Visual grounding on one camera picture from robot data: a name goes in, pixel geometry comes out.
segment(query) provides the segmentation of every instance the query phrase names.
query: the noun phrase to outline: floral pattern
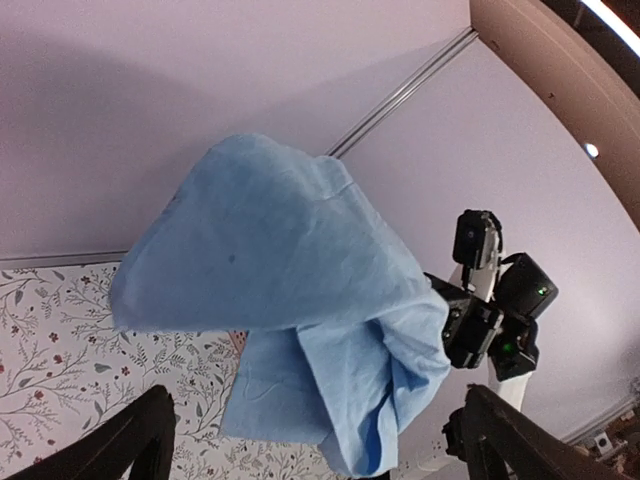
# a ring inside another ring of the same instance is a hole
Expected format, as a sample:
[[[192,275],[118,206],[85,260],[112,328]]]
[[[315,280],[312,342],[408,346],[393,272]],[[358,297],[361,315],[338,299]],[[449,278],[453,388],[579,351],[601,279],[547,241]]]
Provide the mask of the floral pattern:
[[[315,447],[219,435],[243,332],[112,326],[117,264],[0,271],[0,476],[99,427],[154,384],[177,415],[171,478],[332,480]]]

